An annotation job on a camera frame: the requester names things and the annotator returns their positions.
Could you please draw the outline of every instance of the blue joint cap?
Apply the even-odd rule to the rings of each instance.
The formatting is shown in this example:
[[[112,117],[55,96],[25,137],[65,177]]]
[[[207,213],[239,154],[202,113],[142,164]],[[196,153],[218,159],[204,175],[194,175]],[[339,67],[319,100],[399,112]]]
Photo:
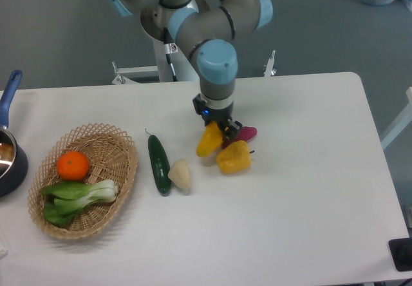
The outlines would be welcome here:
[[[207,41],[199,49],[198,69],[206,80],[224,85],[238,73],[238,57],[233,45],[221,39]]]
[[[257,28],[262,27],[270,22],[273,17],[273,5],[271,0],[260,1],[260,18]]]
[[[182,26],[183,22],[192,14],[197,14],[198,12],[193,8],[181,8],[175,11],[172,17],[169,20],[167,29],[169,30],[170,36],[177,43],[177,37],[179,34],[179,29]]]
[[[128,17],[132,15],[132,13],[123,5],[123,3],[120,0],[110,0],[110,1],[114,4],[120,16]]]

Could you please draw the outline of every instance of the cucumber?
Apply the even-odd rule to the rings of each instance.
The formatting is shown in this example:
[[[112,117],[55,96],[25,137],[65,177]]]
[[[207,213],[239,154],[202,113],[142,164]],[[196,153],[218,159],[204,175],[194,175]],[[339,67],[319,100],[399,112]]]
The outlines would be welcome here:
[[[162,196],[167,196],[170,192],[172,181],[167,176],[170,170],[170,165],[165,149],[155,135],[149,136],[147,147],[149,148],[150,163],[152,165],[153,177],[157,190]]]

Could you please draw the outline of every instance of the wicker basket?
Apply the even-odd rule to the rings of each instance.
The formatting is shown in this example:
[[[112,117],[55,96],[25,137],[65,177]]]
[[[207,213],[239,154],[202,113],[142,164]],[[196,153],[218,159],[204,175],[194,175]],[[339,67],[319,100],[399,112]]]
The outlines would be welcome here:
[[[80,151],[90,163],[86,184],[112,179],[118,186],[111,204],[93,204],[64,227],[47,222],[42,215],[46,197],[44,186],[57,183],[58,158],[68,151]],[[73,129],[56,143],[35,174],[28,194],[29,213],[42,232],[60,239],[88,238],[99,233],[124,203],[135,179],[138,157],[134,141],[125,131],[107,124],[88,124]]]

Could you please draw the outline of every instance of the pot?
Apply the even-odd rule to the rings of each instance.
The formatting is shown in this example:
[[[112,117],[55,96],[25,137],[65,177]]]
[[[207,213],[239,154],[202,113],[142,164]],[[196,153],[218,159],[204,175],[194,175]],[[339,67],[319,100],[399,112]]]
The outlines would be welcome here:
[[[7,130],[8,112],[22,76],[20,70],[12,72],[0,99],[0,197],[18,188],[28,170],[26,153]]]

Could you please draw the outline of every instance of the white table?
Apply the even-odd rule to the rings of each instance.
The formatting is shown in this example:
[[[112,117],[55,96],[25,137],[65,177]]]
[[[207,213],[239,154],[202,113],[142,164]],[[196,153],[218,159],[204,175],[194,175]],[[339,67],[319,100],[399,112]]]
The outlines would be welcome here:
[[[332,285],[400,280],[388,240],[407,229],[359,77],[239,79],[233,116],[255,126],[253,165],[223,176],[195,147],[195,82],[21,90],[10,131],[30,168],[0,199],[0,285]],[[35,171],[71,129],[105,122],[140,155],[123,210],[97,238],[68,243],[27,212]],[[156,190],[144,129],[187,158],[190,195]]]

